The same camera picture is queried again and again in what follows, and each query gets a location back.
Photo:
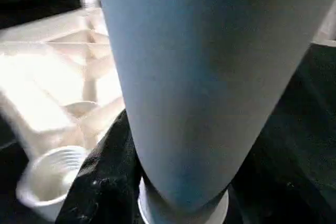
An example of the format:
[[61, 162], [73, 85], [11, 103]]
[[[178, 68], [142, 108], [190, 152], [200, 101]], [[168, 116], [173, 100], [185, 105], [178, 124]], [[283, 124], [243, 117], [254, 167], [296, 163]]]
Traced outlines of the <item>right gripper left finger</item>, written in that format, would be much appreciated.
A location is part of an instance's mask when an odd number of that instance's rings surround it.
[[138, 207], [142, 167], [123, 110], [89, 153], [56, 223], [143, 223]]

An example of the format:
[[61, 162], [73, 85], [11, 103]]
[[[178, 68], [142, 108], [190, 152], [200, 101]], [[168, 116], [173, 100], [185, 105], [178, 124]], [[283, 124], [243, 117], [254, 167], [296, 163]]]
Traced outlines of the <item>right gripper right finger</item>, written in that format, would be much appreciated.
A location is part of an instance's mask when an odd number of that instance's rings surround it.
[[243, 223], [335, 223], [335, 210], [283, 141], [266, 133], [259, 135], [231, 187]]

